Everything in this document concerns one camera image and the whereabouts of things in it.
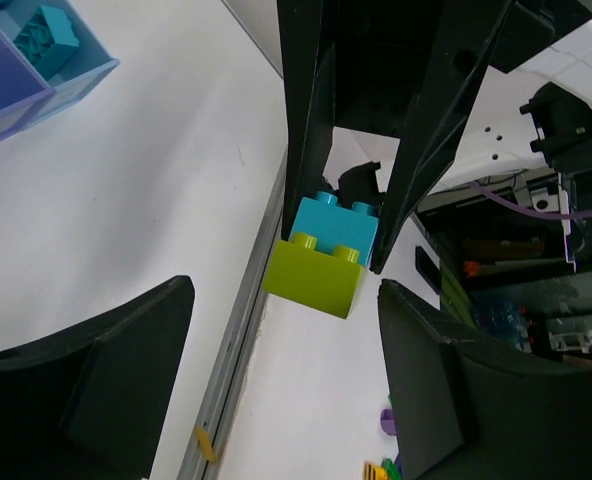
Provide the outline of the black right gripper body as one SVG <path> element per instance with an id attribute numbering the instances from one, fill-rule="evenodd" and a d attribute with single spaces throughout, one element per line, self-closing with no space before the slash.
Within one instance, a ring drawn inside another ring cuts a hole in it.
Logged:
<path id="1" fill-rule="evenodd" d="M 508 73 L 592 20 L 592 1 L 280 1 L 288 135 L 333 127 L 395 137 L 443 38 L 455 77 L 481 55 L 469 43 L 496 27 L 489 59 Z"/>

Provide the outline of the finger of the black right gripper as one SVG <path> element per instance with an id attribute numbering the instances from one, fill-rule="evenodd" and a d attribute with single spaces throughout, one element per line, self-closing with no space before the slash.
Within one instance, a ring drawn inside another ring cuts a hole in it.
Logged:
<path id="1" fill-rule="evenodd" d="M 446 1 L 412 95 L 370 268 L 383 271 L 405 220 L 452 165 L 511 1 Z"/>
<path id="2" fill-rule="evenodd" d="M 281 236 L 290 235 L 301 200 L 316 194 L 331 146 L 335 114 L 336 47 L 320 61 L 285 63 L 288 126 Z"/>

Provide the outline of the blue green lego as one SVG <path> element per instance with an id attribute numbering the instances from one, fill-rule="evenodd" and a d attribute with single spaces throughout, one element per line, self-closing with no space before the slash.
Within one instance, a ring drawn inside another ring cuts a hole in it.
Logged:
<path id="1" fill-rule="evenodd" d="M 359 252 L 358 263 L 367 266 L 378 224 L 371 205 L 354 202 L 345 208 L 336 195 L 319 191 L 313 198 L 301 200 L 289 239 L 294 233 L 313 236 L 317 239 L 315 249 L 328 255 L 337 245 L 352 248 Z"/>

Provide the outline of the green lego brick from stack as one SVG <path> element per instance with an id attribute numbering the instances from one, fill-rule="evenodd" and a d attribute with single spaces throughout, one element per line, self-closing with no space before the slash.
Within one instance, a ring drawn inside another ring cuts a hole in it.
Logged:
<path id="1" fill-rule="evenodd" d="M 330 254 L 316 249 L 317 238 L 297 232 L 275 243 L 263 288 L 266 292 L 319 312 L 345 319 L 363 284 L 360 252 L 337 245 Z"/>

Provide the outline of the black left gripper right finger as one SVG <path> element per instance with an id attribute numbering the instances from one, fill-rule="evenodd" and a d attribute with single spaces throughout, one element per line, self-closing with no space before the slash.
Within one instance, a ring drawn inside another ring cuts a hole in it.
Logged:
<path id="1" fill-rule="evenodd" d="M 393 280 L 378 317 L 407 479 L 592 479 L 592 369 L 518 351 Z"/>

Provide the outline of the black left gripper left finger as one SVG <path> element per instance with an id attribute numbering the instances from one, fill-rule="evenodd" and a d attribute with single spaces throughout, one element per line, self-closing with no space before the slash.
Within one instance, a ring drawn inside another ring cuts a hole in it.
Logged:
<path id="1" fill-rule="evenodd" d="M 194 300 L 176 276 L 0 351 L 0 479 L 148 478 Z"/>

